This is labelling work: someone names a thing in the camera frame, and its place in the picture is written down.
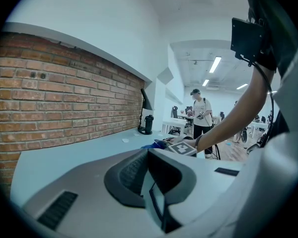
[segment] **black cap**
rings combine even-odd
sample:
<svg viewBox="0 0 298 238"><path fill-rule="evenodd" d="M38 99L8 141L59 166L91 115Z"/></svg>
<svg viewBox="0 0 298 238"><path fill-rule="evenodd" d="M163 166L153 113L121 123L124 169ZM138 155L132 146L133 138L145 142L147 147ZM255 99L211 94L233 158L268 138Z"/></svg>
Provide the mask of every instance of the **black cap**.
<svg viewBox="0 0 298 238"><path fill-rule="evenodd" d="M193 91L190 93L190 95L193 95L195 93L201 93L199 89L193 89Z"/></svg>

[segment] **black pants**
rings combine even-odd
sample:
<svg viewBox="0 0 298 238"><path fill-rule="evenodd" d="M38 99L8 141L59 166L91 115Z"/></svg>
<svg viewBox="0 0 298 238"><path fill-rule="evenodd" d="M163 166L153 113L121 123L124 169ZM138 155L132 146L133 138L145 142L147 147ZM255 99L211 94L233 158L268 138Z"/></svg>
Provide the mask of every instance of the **black pants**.
<svg viewBox="0 0 298 238"><path fill-rule="evenodd" d="M193 132L193 138L196 139L198 138L199 136L202 135L202 132L203 134L207 133L209 130L211 130L211 128L213 128L213 125L212 127L209 127L209 126L198 126L198 125L194 125L194 132ZM212 146L210 146L209 148L205 149L205 154L211 154L213 153L213 148Z"/></svg>

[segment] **fluorescent light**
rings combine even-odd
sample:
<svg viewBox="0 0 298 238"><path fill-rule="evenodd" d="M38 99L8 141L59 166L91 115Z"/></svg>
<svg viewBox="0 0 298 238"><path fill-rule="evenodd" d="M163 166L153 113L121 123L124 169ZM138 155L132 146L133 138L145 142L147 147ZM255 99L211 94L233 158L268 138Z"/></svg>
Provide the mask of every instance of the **fluorescent light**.
<svg viewBox="0 0 298 238"><path fill-rule="evenodd" d="M209 81L210 81L210 80L206 79L206 80L204 81L204 83L203 83L203 85L202 85L202 86L206 86L206 85L207 85L207 83L208 83Z"/></svg>
<svg viewBox="0 0 298 238"><path fill-rule="evenodd" d="M243 88L243 87L245 87L245 86L247 86L248 84L243 84L243 85L241 85L240 87L237 87L237 90L239 90L239 89L241 89L241 88Z"/></svg>
<svg viewBox="0 0 298 238"><path fill-rule="evenodd" d="M210 69L210 73L213 73L215 71L215 69L218 67L220 61L221 61L221 57L216 57L215 60L214 60L214 63Z"/></svg>

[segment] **white t-shirt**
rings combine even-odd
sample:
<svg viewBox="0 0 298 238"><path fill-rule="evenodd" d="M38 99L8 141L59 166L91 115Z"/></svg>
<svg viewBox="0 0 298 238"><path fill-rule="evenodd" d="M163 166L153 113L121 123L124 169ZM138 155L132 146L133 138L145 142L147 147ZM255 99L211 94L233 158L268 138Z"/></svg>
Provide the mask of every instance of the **white t-shirt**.
<svg viewBox="0 0 298 238"><path fill-rule="evenodd" d="M205 99L205 103L203 98L200 102L195 101L193 105L193 111L194 111L194 125L203 126L203 127L209 127L212 126L212 117L211 114L208 114L207 116L204 116L203 119L198 119L197 116L201 111L207 111L212 110L210 102Z"/></svg>

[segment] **wooden floor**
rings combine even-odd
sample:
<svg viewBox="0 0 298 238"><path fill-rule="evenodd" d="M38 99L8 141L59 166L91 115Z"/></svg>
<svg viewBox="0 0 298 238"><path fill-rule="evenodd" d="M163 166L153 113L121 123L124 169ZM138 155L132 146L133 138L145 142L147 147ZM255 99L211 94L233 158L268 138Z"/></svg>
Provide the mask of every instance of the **wooden floor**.
<svg viewBox="0 0 298 238"><path fill-rule="evenodd" d="M221 142L218 144L221 160L223 161L240 161L244 162L246 161L248 154L246 153L246 149L252 146L256 143L257 139L262 135L262 132L255 131L254 138L251 138L251 129L247 130L247 142L243 143L240 140L240 143L234 143L233 137Z"/></svg>

